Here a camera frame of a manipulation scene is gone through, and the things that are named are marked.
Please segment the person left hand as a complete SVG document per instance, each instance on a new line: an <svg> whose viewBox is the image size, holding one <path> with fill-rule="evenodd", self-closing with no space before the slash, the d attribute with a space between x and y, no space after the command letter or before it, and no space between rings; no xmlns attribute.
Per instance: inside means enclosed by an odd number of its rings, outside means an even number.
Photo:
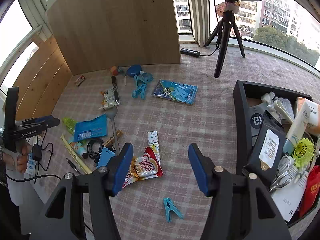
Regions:
<svg viewBox="0 0 320 240"><path fill-rule="evenodd" d="M24 173L27 169L29 153L32 146L26 140L16 142L16 152L4 148L3 160L9 166L14 166L20 173Z"/></svg>

